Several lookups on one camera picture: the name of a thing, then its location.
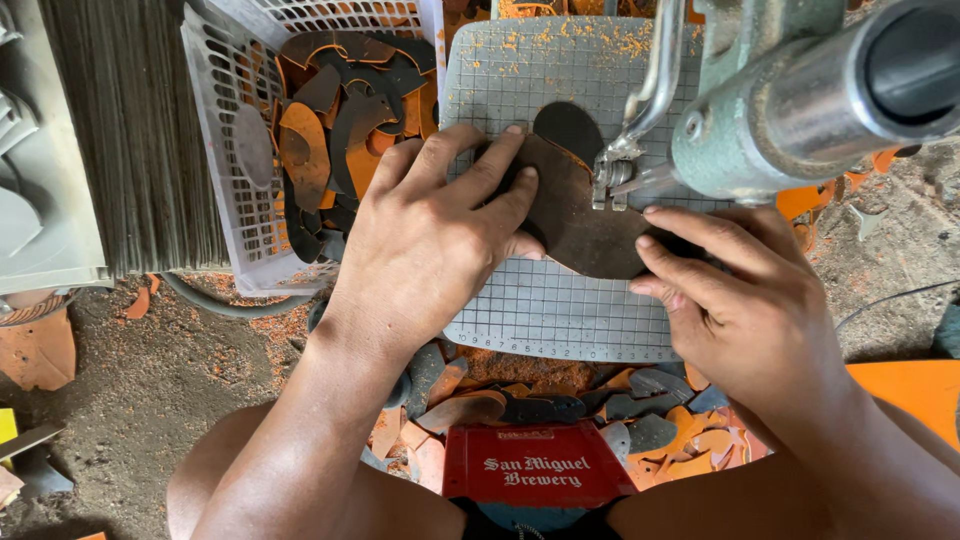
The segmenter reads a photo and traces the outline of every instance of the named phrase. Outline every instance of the forearm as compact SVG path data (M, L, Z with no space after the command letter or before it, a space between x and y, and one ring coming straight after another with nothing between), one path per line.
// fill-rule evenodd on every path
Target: forearm
M830 495L840 530L870 538L952 538L960 477L901 430L852 380L759 412Z
M325 317L192 538L329 537L359 455L411 352L362 320Z

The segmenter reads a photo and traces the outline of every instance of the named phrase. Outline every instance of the plastic crate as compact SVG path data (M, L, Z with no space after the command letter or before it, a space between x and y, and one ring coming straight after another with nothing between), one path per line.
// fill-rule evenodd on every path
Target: plastic crate
M287 38L317 30L412 31L439 48L439 0L207 0L200 14L184 6L181 27L210 178L237 291L246 296L307 295L325 288L338 263L306 264L287 240L280 171L255 187L237 156L232 124L241 104L269 128L280 97L274 57ZM444 72L438 71L442 81Z

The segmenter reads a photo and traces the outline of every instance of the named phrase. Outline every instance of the black cable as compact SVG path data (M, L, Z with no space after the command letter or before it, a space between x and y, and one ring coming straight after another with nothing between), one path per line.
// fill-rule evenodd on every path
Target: black cable
M203 294L199 290L190 286L189 283L182 280L180 276L176 274L172 274L170 272L160 272L160 276L167 281L167 283L170 285L170 288L179 292L183 298L189 300L197 306L206 309L207 311L220 313L221 315L226 315L227 317L255 319L257 317L279 315L280 313L289 311L297 306L302 306L313 300L313 296L291 296L281 300L280 302L267 304L266 306L233 306Z
M904 297L904 296L910 296L911 294L917 294L917 293L925 292L925 291L928 291L928 290L930 290L930 289L935 289L935 288L937 288L937 287L944 287L944 286L947 286L947 285L953 285L954 283L960 283L960 280L953 280L952 282L937 283L937 284L935 284L935 285L928 285L928 286L926 286L926 287L921 287L921 288L919 288L919 289L908 290L908 291L906 291L906 292L901 292L901 293L895 294L895 295L893 295L893 296L888 296L888 297L886 297L886 298L882 298L882 299L880 299L880 300L877 300L876 302L867 304L866 306L861 307L861 308L858 309L857 311L854 311L853 313L851 313L851 315L850 315L849 317L847 317L847 318L844 319L839 325L837 325L837 328L835 329L835 331L836 331L837 333L840 333L840 330L843 329L843 327L846 326L847 323L849 323L851 320L853 320L853 317L856 317L856 316L859 315L860 313L863 313L863 312L866 311L867 309L870 309L871 307L876 306L877 304L883 304L884 302L887 302L887 301L890 301L890 300L896 300L897 298L902 298L902 297Z

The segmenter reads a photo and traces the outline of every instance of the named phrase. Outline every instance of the cutting mat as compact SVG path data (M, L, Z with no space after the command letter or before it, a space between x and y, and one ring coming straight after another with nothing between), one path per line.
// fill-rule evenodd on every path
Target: cutting mat
M687 25L682 75L667 117L642 139L643 165L666 160L672 128L697 95L699 27ZM653 24L625 17L537 17L472 23L457 32L444 88L441 127L469 123L493 137L511 124L533 127L540 108L572 101L616 138L631 87L643 83ZM469 169L457 158L450 179ZM630 205L709 211L731 203L676 187ZM680 360L663 305L628 282L596 280L552 260L511 258L446 328L458 343L505 353L592 361Z

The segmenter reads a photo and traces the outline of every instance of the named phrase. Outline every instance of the right hand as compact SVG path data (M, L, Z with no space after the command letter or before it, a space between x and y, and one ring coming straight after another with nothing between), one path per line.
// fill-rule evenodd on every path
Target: right hand
M776 209L648 207L644 217L733 271L677 257L644 235L636 248L653 274L630 285L663 302L674 349L725 394L762 417L808 406L826 413L831 397L856 388L823 284Z

